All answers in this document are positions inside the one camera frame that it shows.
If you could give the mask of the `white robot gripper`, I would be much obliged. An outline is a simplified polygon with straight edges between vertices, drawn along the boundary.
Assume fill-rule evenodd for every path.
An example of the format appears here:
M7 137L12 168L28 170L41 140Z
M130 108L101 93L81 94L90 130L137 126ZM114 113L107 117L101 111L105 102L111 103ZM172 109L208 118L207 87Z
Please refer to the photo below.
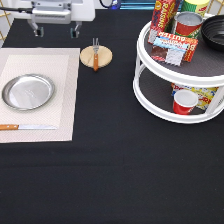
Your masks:
M76 22L70 29L72 38L78 38L83 21L93 21L95 6L93 0L12 0L12 7L30 9L30 13L13 12L18 19L30 19L28 24L36 37L44 36L44 29L36 23L69 24Z

